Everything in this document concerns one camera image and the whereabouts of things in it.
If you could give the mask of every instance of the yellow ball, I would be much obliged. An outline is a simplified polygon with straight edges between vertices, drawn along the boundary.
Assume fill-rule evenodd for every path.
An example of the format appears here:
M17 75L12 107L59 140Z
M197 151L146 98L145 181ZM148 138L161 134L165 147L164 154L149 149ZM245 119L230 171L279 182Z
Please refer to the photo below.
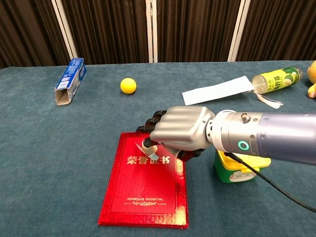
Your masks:
M125 94L132 94L136 90L136 82L132 78L124 78L120 82L120 89L125 93Z

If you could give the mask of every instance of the bottle label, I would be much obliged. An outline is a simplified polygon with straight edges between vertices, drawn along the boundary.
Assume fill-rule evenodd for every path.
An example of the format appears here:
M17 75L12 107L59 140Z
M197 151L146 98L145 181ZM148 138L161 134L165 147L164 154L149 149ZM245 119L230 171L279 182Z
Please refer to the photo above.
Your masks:
M293 67L283 68L268 73L262 73L260 75L262 75L267 80L267 92L294 85L300 79L299 72L296 68Z

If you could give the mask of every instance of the blue cardboard box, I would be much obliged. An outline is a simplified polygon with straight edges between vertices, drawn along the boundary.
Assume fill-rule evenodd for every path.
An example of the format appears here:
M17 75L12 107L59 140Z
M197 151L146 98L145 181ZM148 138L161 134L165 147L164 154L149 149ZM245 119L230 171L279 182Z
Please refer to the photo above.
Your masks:
M55 87L55 100L57 105L67 105L71 103L85 73L84 59L73 58Z

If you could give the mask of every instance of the black cable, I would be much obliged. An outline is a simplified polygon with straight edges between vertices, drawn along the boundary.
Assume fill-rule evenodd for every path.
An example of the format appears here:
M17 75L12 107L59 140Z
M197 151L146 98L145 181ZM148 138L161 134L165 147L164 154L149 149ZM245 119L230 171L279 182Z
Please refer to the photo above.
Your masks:
M284 194L285 196L287 196L289 199L291 199L292 201L294 201L295 203L299 204L300 206L312 211L312 212L316 212L316 208L311 207L309 205L307 205L306 203L296 199L295 197L293 197L291 194L287 193L286 191L284 191L282 188L280 188L278 185L276 185L274 182L272 182L270 179L268 179L266 176L264 176L263 174L261 174L260 172L258 172L257 170L255 170L254 168L252 168L249 164L247 164L246 162L244 162L242 159L240 159L239 157L237 157L235 154L233 153L227 153L224 152L224 154L230 158L232 158L233 160L237 161L238 163L243 164L244 166L246 166L248 169L250 169L252 172L254 172L255 174L257 174L259 177L263 178L265 181L267 181L270 185L272 185L274 188L276 188L278 191L280 191L282 194Z

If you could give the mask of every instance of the plastic bottle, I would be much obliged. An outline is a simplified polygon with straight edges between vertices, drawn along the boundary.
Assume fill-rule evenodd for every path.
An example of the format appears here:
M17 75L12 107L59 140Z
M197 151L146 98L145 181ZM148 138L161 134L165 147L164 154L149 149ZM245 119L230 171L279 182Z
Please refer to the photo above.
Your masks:
M254 86L256 93L264 94L294 85L302 78L303 71L301 69L287 67L254 76L252 85Z

